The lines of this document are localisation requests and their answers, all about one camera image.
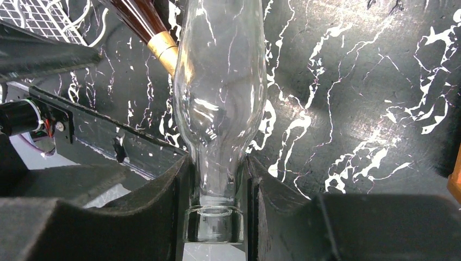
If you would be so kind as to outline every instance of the bottle mouth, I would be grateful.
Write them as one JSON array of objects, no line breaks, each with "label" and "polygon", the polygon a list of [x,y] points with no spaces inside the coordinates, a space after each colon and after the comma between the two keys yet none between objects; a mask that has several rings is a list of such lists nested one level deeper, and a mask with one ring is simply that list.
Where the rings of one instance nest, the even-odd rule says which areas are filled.
[{"label": "bottle mouth", "polygon": [[243,213],[232,206],[193,206],[185,213],[185,243],[240,244]]}]

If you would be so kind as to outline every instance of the black marble-patterned backdrop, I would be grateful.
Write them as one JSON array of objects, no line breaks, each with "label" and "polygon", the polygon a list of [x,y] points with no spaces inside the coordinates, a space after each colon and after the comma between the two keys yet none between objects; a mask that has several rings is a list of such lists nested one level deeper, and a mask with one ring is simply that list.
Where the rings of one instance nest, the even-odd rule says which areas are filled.
[{"label": "black marble-patterned backdrop", "polygon": [[[179,37],[184,3],[155,4]],[[92,8],[88,42],[103,26],[104,7]],[[459,0],[264,0],[263,12],[269,98],[248,153],[305,196],[447,195],[461,134]],[[114,14],[105,23],[97,67],[40,87],[185,149],[169,75]]]}]

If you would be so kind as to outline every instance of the screw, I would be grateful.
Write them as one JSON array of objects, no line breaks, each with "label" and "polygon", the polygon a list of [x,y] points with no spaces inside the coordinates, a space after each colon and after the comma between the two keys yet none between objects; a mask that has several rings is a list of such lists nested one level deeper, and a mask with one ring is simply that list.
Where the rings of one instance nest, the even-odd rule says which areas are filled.
[{"label": "screw", "polygon": [[64,124],[60,121],[56,122],[56,125],[54,127],[60,132],[63,132],[65,129]]}]

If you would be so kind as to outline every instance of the black cylinder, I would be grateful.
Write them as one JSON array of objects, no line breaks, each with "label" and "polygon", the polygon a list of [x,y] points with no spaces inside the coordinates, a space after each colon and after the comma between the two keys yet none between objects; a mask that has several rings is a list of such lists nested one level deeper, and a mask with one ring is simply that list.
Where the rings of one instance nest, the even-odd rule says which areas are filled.
[{"label": "black cylinder", "polygon": [[7,136],[34,131],[39,122],[39,111],[30,101],[0,104],[0,131]]}]

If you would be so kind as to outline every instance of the bottle neck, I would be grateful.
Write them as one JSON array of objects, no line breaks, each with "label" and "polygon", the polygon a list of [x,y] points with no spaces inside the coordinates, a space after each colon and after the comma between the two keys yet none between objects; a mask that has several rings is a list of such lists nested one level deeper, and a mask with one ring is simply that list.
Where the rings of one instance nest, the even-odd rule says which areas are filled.
[{"label": "bottle neck", "polygon": [[196,200],[192,204],[233,206],[243,150],[199,146],[191,151],[191,157],[196,171]]},{"label": "bottle neck", "polygon": [[103,4],[132,30],[144,43],[166,31],[151,0],[101,0]]}]

